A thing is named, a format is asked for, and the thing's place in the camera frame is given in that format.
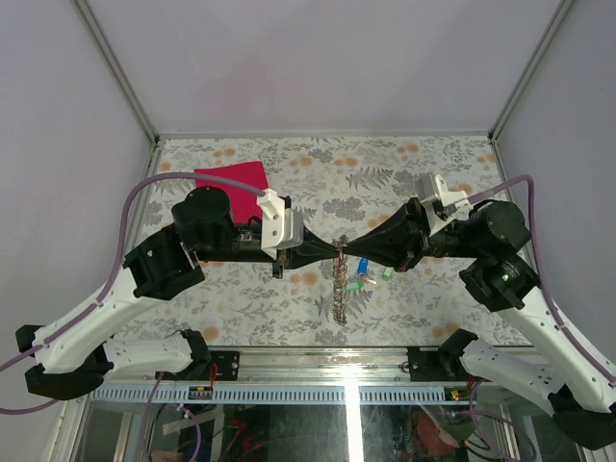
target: green object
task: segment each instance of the green object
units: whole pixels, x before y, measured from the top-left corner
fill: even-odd
[[[364,283],[362,281],[350,281],[346,283],[347,292],[361,291],[362,287],[364,287]]]
[[[394,277],[394,269],[393,268],[386,268],[383,271],[383,274],[381,275],[381,277],[383,279],[391,279],[392,277]]]

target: robotic arm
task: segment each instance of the robotic arm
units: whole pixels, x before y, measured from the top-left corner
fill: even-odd
[[[440,347],[443,361],[461,365],[534,402],[570,438],[590,449],[616,441],[615,384],[600,375],[556,325],[540,281],[518,252],[529,241],[525,219],[512,203],[469,202],[450,192],[439,175],[424,175],[412,197],[379,227],[350,243],[344,253],[404,272],[423,257],[472,258],[460,277],[476,301],[517,327],[552,365],[542,370],[459,329]],[[289,198],[265,190],[263,219],[235,224],[229,199],[217,188],[199,188],[172,208],[174,223],[147,238],[125,258],[113,289],[88,317],[49,345],[43,339],[72,320],[91,299],[47,326],[16,332],[20,351],[41,345],[26,372],[31,393],[71,399],[104,380],[166,372],[168,378],[206,378],[210,352],[201,334],[124,342],[111,338],[129,320],[204,280],[199,261],[262,262],[272,274],[338,256],[331,244],[304,227]],[[468,212],[468,219],[456,219]],[[612,372],[616,368],[560,313],[581,345]]]

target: floral tablecloth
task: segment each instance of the floral tablecloth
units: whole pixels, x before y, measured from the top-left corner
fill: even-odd
[[[484,137],[287,138],[166,140],[159,172],[193,171],[261,160],[271,188],[289,195],[309,229],[331,242],[361,236],[415,194],[422,173],[445,176],[450,187],[478,192],[501,180]],[[168,181],[152,188],[141,239],[171,223],[171,206],[194,187]],[[357,258],[349,257],[348,274]],[[128,324],[125,338],[160,338],[199,329],[219,346],[438,345],[461,326],[496,345],[526,340],[468,295],[457,273],[471,261],[424,259],[414,270],[351,293],[348,324],[332,319],[332,262],[286,271],[272,279],[265,264],[204,263],[205,281]]]

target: folded red napkin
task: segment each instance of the folded red napkin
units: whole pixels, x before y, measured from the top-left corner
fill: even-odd
[[[245,162],[229,167],[196,168],[194,172],[231,178],[232,180],[256,186],[260,190],[264,190],[268,187],[266,171],[263,168],[263,163],[260,161]],[[250,217],[262,217],[261,209],[257,205],[257,197],[252,192],[222,185],[214,181],[197,180],[196,185],[198,188],[202,186],[213,186],[225,191],[231,201],[231,213],[233,222],[235,223],[248,223]]]

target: white wall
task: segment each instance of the white wall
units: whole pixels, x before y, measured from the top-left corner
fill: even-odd
[[[14,331],[46,324],[103,282],[123,196],[147,141],[67,0],[0,2],[0,362]],[[0,406],[43,402],[25,361]],[[60,406],[0,417],[0,460],[40,462]]]
[[[559,0],[90,0],[160,133],[481,131]]]
[[[500,140],[509,176],[536,180],[538,234],[556,301],[612,359],[615,25],[614,0],[578,2]]]

